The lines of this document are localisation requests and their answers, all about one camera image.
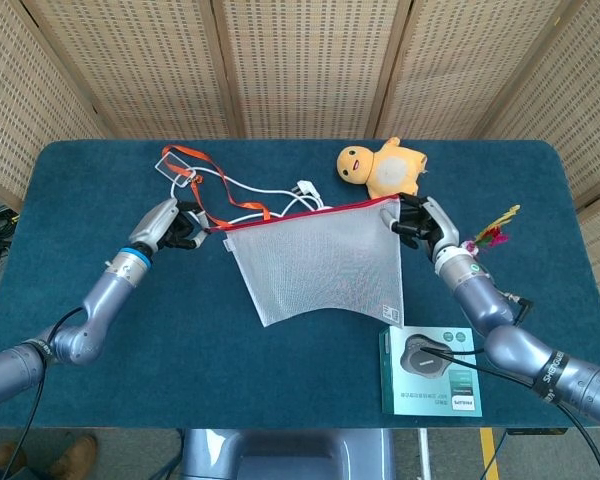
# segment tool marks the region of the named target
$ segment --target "brown shoe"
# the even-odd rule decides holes
[[[95,437],[79,437],[49,469],[55,480],[85,480],[96,463],[98,443]]]
[[[11,460],[11,455],[13,455],[13,451],[16,449],[17,444],[15,442],[11,443],[3,443],[0,445],[0,470],[4,471],[9,464],[9,460]],[[16,472],[20,471],[24,467],[27,466],[27,455],[24,453],[24,450],[20,449],[18,455],[16,455],[15,460],[13,461],[13,465],[11,465],[11,470],[9,473],[14,475]]]

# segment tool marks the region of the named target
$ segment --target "product box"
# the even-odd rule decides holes
[[[382,411],[394,415],[481,417],[478,372],[422,347],[471,351],[470,328],[390,327],[380,334]],[[475,364],[474,355],[448,354]]]

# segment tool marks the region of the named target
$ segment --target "white mesh pouch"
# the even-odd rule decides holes
[[[400,239],[382,221],[400,216],[387,197],[228,230],[262,324],[321,308],[403,326]]]

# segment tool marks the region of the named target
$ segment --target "robotic arm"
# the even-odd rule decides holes
[[[202,226],[193,239],[190,217]],[[208,235],[205,213],[197,203],[169,199],[148,212],[85,297],[86,321],[80,326],[49,327],[36,337],[0,353],[0,403],[37,385],[47,365],[87,365],[95,361],[120,308],[151,268],[151,256],[163,247],[192,249]]]
[[[514,325],[507,299],[471,254],[458,246],[458,230],[432,198],[401,196],[400,219],[383,220],[411,248],[421,240],[436,274],[451,289],[484,351],[501,370],[532,385],[545,402],[562,404],[600,424],[600,367],[548,347]]]

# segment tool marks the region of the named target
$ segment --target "stuffed toy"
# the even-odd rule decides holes
[[[394,193],[416,195],[418,175],[425,171],[427,156],[400,146],[392,137],[373,153],[365,147],[347,147],[338,155],[338,174],[345,182],[367,184],[371,198]]]

